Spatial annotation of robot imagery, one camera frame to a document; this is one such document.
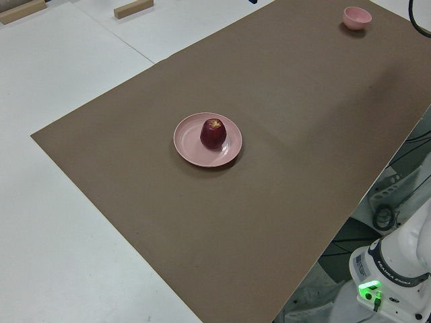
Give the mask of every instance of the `small pink bowl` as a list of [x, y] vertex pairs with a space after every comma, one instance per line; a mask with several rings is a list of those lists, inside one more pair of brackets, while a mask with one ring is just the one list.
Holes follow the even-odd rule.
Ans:
[[371, 15], [368, 11], [359, 7], [347, 7], [343, 13], [343, 23], [350, 30], [364, 29], [371, 22]]

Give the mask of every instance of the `wooden block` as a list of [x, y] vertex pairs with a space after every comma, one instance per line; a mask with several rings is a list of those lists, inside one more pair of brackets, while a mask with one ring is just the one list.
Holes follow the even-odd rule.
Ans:
[[13, 9], [4, 11], [0, 13], [0, 22], [5, 25], [9, 22], [14, 22], [18, 19], [31, 15], [37, 11], [46, 8], [46, 3], [44, 0], [33, 0], [31, 2], [19, 5]]
[[132, 3], [114, 9], [114, 15], [118, 19], [127, 17], [138, 11], [150, 8], [154, 5], [154, 0], [136, 0]]

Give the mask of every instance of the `white table surface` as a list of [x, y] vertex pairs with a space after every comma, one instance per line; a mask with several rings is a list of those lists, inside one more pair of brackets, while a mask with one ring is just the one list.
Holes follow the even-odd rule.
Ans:
[[[0, 322], [200, 322], [30, 135], [271, 1], [155, 0], [116, 20], [128, 2], [52, 0], [0, 26]], [[375, 2], [407, 17], [407, 0]]]

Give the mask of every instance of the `plate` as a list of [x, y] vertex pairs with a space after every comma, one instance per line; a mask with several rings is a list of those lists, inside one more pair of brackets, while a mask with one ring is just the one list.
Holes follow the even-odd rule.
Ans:
[[[203, 123], [211, 118], [220, 119], [226, 128], [226, 140], [216, 150], [210, 150], [201, 143]], [[188, 162], [201, 167], [217, 167], [234, 159], [241, 150], [240, 129], [230, 119], [216, 113], [192, 114], [175, 128], [174, 144], [178, 153]]]

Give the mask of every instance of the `apple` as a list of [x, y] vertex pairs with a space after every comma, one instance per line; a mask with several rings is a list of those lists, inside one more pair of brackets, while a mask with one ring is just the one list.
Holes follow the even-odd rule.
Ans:
[[220, 119], [208, 119], [203, 123], [201, 142], [208, 149], [218, 149], [226, 140], [226, 128]]

